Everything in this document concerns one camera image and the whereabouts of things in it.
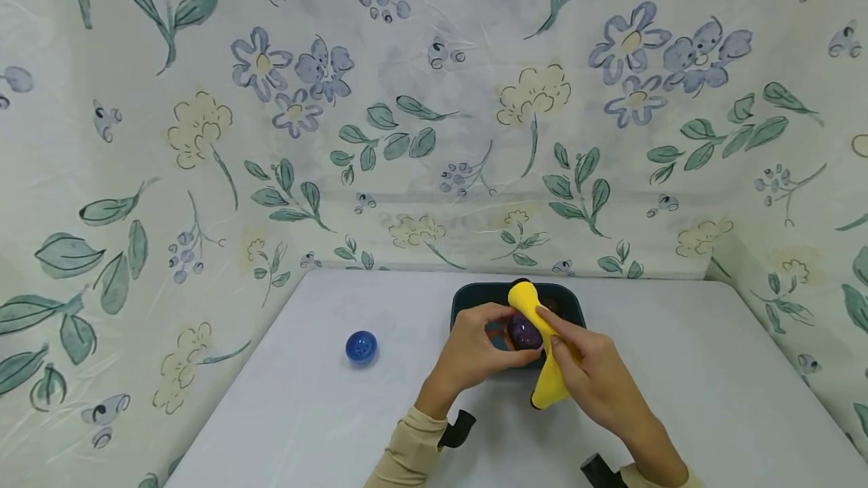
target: left hand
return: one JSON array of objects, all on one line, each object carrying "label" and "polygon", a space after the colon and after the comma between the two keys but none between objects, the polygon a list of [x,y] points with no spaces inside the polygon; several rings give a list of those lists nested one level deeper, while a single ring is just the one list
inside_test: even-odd
[{"label": "left hand", "polygon": [[493,374],[526,366],[539,358],[542,350],[497,349],[485,333],[487,324],[505,324],[517,312],[491,302],[460,311],[434,370],[425,380],[416,408],[433,418],[445,418],[462,391],[472,389]]}]

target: dark green bowl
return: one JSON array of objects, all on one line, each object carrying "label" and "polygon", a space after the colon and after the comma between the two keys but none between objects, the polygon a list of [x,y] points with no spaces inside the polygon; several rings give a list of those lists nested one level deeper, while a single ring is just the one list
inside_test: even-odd
[{"label": "dark green bowl", "polygon": [[[469,310],[470,307],[482,305],[488,301],[493,301],[501,305],[509,305],[507,298],[509,289],[512,288],[511,282],[473,282],[459,288],[452,298],[452,317],[449,321],[449,328],[455,325],[455,317],[461,310]],[[572,322],[582,328],[585,326],[585,317],[582,315],[582,306],[579,305],[579,300],[570,289],[561,287],[554,283],[535,282],[536,292],[540,296],[542,305],[547,306],[560,316],[564,321]],[[487,330],[496,328],[497,324],[489,325]],[[492,344],[501,350],[509,350],[506,341],[502,337],[496,337],[491,340]],[[521,369],[541,369],[545,363],[545,353],[539,360],[527,364]]]}]

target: purple egg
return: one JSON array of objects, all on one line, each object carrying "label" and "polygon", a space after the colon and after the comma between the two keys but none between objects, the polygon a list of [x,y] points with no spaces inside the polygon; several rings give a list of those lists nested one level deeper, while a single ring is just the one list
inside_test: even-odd
[{"label": "purple egg", "polygon": [[521,313],[512,317],[506,330],[516,350],[538,349],[543,346],[543,336]]}]

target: floral backdrop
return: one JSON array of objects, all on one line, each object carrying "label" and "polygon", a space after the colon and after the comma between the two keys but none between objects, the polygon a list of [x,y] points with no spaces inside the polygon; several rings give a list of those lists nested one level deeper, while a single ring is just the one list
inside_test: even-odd
[{"label": "floral backdrop", "polygon": [[865,4],[0,0],[5,483],[164,486],[323,266],[708,275],[868,457]]}]

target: yellow squishy toy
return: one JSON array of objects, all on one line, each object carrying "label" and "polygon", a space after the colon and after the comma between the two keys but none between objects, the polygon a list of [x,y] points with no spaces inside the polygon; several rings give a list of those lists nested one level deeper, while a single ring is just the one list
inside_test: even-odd
[{"label": "yellow squishy toy", "polygon": [[[536,313],[537,306],[542,306],[544,310],[547,310],[548,307],[544,307],[540,303],[536,287],[533,287],[533,283],[527,281],[527,279],[519,279],[512,283],[512,288],[509,289],[508,302],[510,306],[513,306],[522,315],[526,316],[527,320],[542,335],[542,346],[545,349],[546,358],[545,363],[542,365],[540,377],[536,380],[536,388],[530,397],[530,404],[535,409],[545,409],[550,404],[559,402],[570,395],[567,387],[564,385],[564,376],[561,375],[561,369],[558,367],[558,363],[552,354],[552,336],[555,335],[555,330]],[[576,360],[576,363],[581,362],[582,356],[571,345],[567,346],[570,347],[570,351],[573,353],[573,360]]]}]

